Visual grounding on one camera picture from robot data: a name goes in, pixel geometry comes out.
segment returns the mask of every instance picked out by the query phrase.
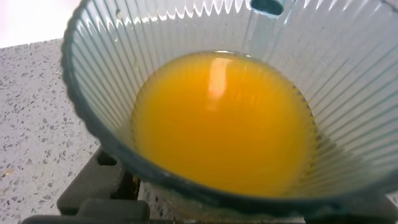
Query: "clear glass bowl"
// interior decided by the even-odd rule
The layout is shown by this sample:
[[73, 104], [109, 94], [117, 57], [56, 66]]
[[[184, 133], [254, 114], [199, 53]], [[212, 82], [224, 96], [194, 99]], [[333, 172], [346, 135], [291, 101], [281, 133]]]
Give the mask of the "clear glass bowl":
[[[319, 215], [344, 212], [341, 200], [397, 174], [397, 37], [397, 10], [383, 0], [83, 0], [65, 32], [63, 77], [89, 131], [174, 205], [207, 217]], [[129, 119], [140, 87], [165, 63], [207, 50], [272, 65], [308, 101], [323, 137], [291, 197], [221, 192], [135, 151]]]

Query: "glass bowl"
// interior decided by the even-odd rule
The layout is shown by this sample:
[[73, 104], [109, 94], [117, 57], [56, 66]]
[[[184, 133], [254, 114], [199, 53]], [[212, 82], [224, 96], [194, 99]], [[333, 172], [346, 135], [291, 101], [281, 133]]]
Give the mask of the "glass bowl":
[[[65, 32], [63, 79], [105, 150], [176, 207], [204, 219], [342, 213], [341, 201], [397, 174], [397, 24], [396, 8], [383, 0], [83, 0]], [[272, 65], [308, 101], [322, 138], [315, 168], [292, 196], [211, 189], [134, 148], [129, 119], [148, 77], [213, 50]]]

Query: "black metal base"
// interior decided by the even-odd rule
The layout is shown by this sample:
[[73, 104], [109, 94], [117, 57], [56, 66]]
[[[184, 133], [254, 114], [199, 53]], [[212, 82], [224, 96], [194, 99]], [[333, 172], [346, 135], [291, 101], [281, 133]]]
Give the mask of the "black metal base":
[[[57, 207], [62, 215], [35, 215], [22, 223], [184, 223], [149, 220], [148, 204], [137, 201], [139, 185], [137, 177], [126, 172], [120, 163], [98, 149], [59, 198]], [[397, 209], [384, 197], [382, 189], [347, 201], [345, 205], [351, 207], [350, 215], [305, 217], [305, 221], [307, 224], [395, 224], [398, 220]]]

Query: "granite countertop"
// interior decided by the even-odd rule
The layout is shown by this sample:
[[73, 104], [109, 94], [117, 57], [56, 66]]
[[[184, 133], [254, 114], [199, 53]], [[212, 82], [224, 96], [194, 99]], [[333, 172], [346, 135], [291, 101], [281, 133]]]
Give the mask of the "granite countertop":
[[65, 93], [61, 44], [0, 49], [0, 223], [58, 213], [58, 197], [100, 144]]

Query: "yellow liquid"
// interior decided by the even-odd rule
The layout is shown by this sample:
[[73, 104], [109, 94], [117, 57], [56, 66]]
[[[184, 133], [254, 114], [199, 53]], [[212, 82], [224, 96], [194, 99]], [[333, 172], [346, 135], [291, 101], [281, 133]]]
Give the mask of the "yellow liquid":
[[272, 67], [241, 55], [178, 58], [151, 76], [131, 118], [142, 155], [196, 183], [283, 197], [317, 139], [311, 111]]

